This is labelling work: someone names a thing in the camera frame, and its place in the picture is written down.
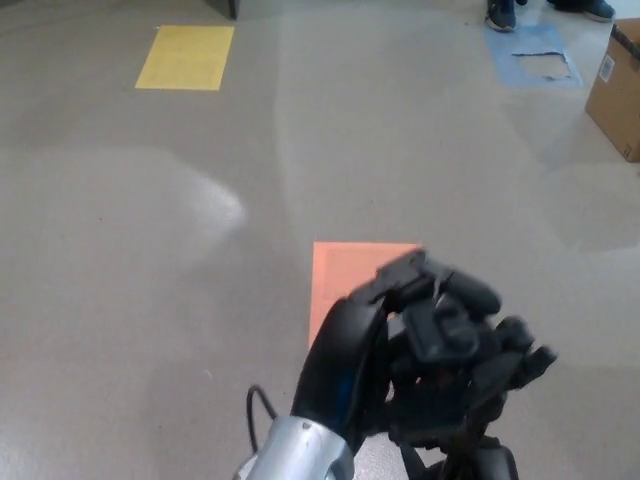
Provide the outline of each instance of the person's foot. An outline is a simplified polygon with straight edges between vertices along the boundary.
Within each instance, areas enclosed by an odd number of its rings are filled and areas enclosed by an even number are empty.
[[[581,12],[596,22],[611,22],[616,16],[615,9],[606,0],[547,0],[556,10]]]
[[[514,0],[487,0],[486,22],[498,32],[512,32],[516,28]]]

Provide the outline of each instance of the concrete floor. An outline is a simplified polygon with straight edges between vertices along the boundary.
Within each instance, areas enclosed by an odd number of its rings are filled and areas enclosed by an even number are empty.
[[[583,113],[609,26],[530,2],[587,86],[509,90],[481,0],[245,0],[222,91],[167,93],[133,89],[155,28],[204,0],[9,3],[0,478],[230,478],[249,384],[291,401],[314,239],[493,283],[561,354],[493,429],[522,478],[640,478],[638,168]],[[383,438],[359,467],[404,478]]]

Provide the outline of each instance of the yellow square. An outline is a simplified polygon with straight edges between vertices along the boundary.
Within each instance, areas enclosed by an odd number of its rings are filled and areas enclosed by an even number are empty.
[[[136,88],[220,90],[233,27],[160,27]]]

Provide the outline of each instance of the black cable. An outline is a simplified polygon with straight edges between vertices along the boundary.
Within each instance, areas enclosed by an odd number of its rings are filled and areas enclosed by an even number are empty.
[[[251,450],[253,453],[258,453],[258,440],[256,439],[256,426],[253,419],[253,396],[254,394],[258,394],[260,397],[260,401],[264,406],[264,409],[267,411],[271,420],[275,420],[278,416],[275,408],[271,405],[267,394],[264,392],[260,385],[251,385],[249,387],[249,391],[247,392],[247,426],[249,427],[249,440],[251,441]]]

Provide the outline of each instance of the orange square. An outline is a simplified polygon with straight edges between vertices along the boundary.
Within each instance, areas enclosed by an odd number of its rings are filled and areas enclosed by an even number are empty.
[[[309,346],[336,300],[371,280],[378,267],[416,247],[410,243],[315,242]]]

